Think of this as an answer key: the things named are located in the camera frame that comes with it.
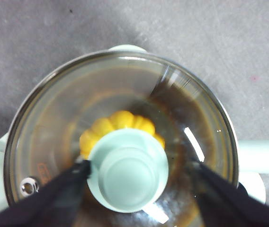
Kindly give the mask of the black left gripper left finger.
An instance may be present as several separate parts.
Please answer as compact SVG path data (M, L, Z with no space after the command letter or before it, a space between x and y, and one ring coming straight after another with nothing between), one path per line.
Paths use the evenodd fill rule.
M75 163L39 192L1 211L0 227L71 227L90 174L90 161Z

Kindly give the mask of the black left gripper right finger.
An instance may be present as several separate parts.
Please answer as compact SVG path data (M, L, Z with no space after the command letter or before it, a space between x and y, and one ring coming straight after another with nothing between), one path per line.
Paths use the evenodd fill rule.
M269 206L238 190L203 163L190 162L190 178L206 227L269 227Z

